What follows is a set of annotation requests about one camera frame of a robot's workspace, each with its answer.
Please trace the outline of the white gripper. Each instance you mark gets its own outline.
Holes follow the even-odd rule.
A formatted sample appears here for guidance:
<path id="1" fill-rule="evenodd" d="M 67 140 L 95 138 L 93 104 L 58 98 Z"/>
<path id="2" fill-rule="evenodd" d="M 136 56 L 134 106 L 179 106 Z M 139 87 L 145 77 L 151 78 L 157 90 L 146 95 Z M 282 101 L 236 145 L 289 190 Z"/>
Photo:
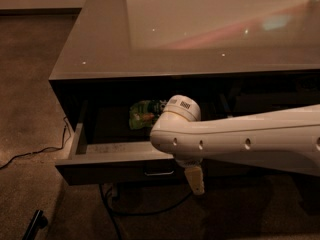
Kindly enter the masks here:
<path id="1" fill-rule="evenodd" d="M 203 171 L 200 167 L 201 159 L 176 159 L 177 164 L 186 168 L 184 174 L 194 195 L 203 195 L 205 193 L 203 182 Z"/>

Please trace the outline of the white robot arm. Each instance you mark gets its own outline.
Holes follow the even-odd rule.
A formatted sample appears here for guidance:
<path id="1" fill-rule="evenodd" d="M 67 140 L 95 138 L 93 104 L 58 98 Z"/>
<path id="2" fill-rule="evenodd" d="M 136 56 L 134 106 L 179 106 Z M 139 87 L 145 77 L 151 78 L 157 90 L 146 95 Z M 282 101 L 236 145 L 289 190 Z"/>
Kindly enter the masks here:
<path id="1" fill-rule="evenodd" d="M 173 155 L 196 195 L 204 193 L 204 159 L 319 176 L 320 106 L 203 121 L 195 101 L 175 95 L 150 141 Z"/>

